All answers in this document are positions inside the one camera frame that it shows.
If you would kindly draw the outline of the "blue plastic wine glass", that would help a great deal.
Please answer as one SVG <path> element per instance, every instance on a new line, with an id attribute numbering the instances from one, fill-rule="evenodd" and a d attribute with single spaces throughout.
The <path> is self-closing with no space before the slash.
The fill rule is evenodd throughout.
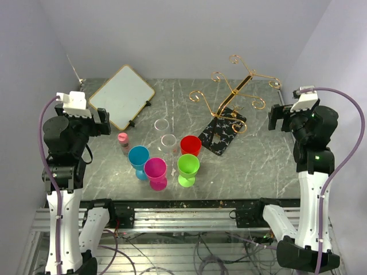
<path id="1" fill-rule="evenodd" d="M 139 180 L 147 180 L 144 166 L 149 158 L 150 153 L 144 146 L 135 146 L 128 153 L 128 161 L 135 169 L 135 175 Z"/>

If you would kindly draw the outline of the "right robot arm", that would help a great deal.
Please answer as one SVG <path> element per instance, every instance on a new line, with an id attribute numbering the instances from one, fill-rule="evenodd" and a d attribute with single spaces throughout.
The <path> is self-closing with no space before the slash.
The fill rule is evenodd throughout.
<path id="1" fill-rule="evenodd" d="M 300 183 L 299 225 L 294 227 L 276 199 L 261 198 L 254 207 L 235 209 L 229 216 L 243 227 L 251 222 L 269 225 L 278 244 L 281 267 L 320 274 L 336 269 L 340 257 L 333 253 L 328 234 L 329 188 L 326 181 L 335 170 L 335 158 L 327 146 L 338 125 L 338 113 L 315 104 L 304 111 L 290 105 L 272 106 L 268 128 L 282 120 L 282 131 L 292 133 L 293 156 Z"/>

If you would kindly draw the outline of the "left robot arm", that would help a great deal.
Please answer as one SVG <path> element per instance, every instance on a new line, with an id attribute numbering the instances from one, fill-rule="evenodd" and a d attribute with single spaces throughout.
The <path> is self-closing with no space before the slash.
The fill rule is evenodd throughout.
<path id="1" fill-rule="evenodd" d="M 132 214 L 118 216 L 112 199 L 90 201 L 79 221 L 83 179 L 87 162 L 82 154 L 89 150 L 91 137 L 110 135 L 110 115 L 97 109 L 92 114 L 70 115 L 60 105 L 57 115 L 38 123 L 38 147 L 44 164 L 42 180 L 50 214 L 49 255 L 45 274 L 97 274 L 95 257 L 107 227 L 131 222 Z"/>

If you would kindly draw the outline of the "gold wine glass rack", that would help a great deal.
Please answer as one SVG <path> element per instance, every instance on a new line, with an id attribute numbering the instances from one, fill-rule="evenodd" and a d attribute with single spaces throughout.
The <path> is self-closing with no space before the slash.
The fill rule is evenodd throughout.
<path id="1" fill-rule="evenodd" d="M 220 72 L 213 72 L 211 74 L 212 81 L 219 83 L 224 80 L 227 84 L 230 93 L 219 105 L 217 110 L 212 110 L 204 93 L 201 91 L 192 91 L 189 94 L 189 99 L 192 102 L 199 102 L 201 99 L 204 100 L 212 121 L 205 127 L 205 129 L 199 134 L 201 145 L 208 149 L 210 152 L 217 156 L 222 156 L 231 142 L 238 134 L 242 134 L 247 131 L 246 118 L 239 114 L 240 107 L 234 106 L 229 107 L 229 104 L 237 97 L 247 97 L 252 99 L 252 106 L 257 110 L 262 110 L 266 107 L 266 102 L 259 96 L 246 95 L 241 93 L 241 90 L 254 78 L 262 77 L 269 79 L 270 87 L 279 90 L 282 86 L 280 80 L 276 77 L 267 76 L 257 73 L 255 70 L 251 70 L 244 60 L 238 55 L 231 55 L 229 60 L 232 64 L 242 63 L 248 72 L 248 75 L 239 83 L 235 88 L 232 88 L 229 81 Z"/>

